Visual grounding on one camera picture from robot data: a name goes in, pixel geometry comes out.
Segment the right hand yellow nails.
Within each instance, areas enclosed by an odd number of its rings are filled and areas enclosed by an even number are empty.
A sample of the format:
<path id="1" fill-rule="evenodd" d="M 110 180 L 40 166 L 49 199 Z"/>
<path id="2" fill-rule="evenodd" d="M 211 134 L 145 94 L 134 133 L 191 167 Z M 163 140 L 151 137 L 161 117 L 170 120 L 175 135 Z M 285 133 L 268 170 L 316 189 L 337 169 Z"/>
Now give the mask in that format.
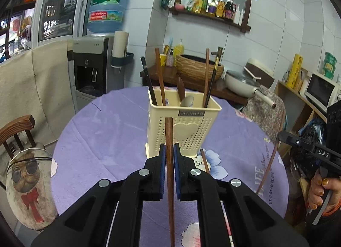
<path id="1" fill-rule="evenodd" d="M 323 204 L 322 196 L 326 190 L 331 190 L 332 195 L 324 209 L 324 216 L 331 215 L 340 208 L 340 178 L 322 178 L 320 170 L 317 170 L 310 182 L 309 208 L 317 209 Z"/>

